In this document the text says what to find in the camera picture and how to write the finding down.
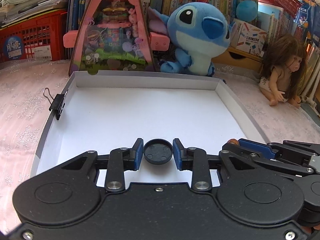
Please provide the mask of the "black binder clip on edge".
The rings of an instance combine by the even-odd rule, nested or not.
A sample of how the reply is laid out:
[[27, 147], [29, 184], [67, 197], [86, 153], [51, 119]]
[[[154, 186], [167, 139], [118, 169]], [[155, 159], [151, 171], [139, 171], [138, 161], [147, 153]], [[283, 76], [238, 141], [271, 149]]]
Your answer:
[[68, 91], [63, 94], [56, 94], [55, 97], [52, 97], [50, 89], [46, 87], [43, 90], [43, 96], [49, 101], [49, 111], [54, 113], [54, 116], [57, 120], [60, 120], [62, 111], [65, 107], [65, 99]]

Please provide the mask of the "pink triangular miniature house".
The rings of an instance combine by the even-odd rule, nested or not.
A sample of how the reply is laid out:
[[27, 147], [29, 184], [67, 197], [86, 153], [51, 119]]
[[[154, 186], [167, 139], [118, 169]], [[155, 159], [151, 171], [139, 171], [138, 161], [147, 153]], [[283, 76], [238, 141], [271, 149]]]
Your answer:
[[159, 70], [140, 0], [89, 0], [74, 39], [69, 74]]

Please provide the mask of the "black round cap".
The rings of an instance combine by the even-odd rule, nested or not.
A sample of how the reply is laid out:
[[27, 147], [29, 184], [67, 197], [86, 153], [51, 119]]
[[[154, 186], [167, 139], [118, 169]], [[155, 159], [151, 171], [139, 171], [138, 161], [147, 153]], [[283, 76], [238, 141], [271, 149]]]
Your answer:
[[143, 148], [144, 158], [153, 165], [169, 162], [173, 155], [172, 144], [164, 139], [149, 140]]

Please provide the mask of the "red plastic crate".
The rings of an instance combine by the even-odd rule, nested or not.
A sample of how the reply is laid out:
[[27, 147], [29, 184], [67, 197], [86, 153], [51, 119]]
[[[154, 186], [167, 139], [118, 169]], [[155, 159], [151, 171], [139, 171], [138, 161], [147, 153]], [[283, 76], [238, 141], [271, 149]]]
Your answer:
[[1, 28], [1, 63], [21, 59], [65, 58], [67, 11], [56, 9]]

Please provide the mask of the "white label printer box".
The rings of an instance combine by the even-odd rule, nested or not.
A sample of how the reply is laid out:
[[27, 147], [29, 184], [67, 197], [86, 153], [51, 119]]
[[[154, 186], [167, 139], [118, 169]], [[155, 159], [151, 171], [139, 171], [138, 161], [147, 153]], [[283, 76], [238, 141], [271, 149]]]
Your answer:
[[266, 42], [267, 32], [238, 19], [234, 20], [234, 26], [231, 47], [254, 56], [260, 56]]

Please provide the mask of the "white cardboard box tray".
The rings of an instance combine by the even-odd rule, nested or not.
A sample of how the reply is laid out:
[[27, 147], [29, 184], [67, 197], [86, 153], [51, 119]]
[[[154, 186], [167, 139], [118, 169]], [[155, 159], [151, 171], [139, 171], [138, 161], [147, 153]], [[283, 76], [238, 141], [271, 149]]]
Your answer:
[[89, 150], [109, 154], [144, 141], [180, 139], [218, 154], [229, 139], [268, 138], [248, 110], [214, 77], [155, 72], [74, 72], [62, 90], [64, 108], [50, 113], [31, 175]]

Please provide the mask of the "wooden drawer organizer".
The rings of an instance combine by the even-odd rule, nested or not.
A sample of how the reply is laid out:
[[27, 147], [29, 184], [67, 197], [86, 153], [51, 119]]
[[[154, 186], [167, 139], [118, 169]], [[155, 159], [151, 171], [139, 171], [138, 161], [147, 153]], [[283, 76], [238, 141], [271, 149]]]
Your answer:
[[240, 67], [253, 70], [257, 73], [261, 71], [262, 58], [247, 52], [229, 47], [221, 55], [212, 58], [214, 64], [224, 64], [233, 67]]

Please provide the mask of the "blue Stitch plush toy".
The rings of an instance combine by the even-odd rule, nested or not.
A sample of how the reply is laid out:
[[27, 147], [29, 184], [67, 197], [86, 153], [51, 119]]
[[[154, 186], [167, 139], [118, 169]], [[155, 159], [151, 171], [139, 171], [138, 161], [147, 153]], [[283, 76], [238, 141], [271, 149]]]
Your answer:
[[170, 16], [149, 7], [148, 16], [149, 29], [176, 47], [175, 61], [161, 61], [163, 73], [212, 77], [212, 59], [227, 50], [236, 30], [235, 22], [229, 24], [219, 9], [203, 2], [184, 4]]

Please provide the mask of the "blue round plush toy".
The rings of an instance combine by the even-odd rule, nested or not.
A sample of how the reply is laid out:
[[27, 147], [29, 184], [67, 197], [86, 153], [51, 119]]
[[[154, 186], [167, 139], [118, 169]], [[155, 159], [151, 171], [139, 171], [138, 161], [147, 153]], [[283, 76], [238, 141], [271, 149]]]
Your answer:
[[251, 22], [257, 17], [258, 5], [255, 1], [245, 0], [238, 4], [236, 7], [236, 18], [244, 21]]

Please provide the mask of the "brown haired baby doll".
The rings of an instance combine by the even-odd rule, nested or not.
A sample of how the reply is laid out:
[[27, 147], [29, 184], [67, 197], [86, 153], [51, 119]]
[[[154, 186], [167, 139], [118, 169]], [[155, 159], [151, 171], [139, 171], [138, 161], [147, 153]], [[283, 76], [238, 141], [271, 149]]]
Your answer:
[[291, 34], [284, 34], [267, 48], [259, 81], [259, 89], [270, 106], [287, 102], [300, 107], [297, 94], [306, 69], [306, 49]]

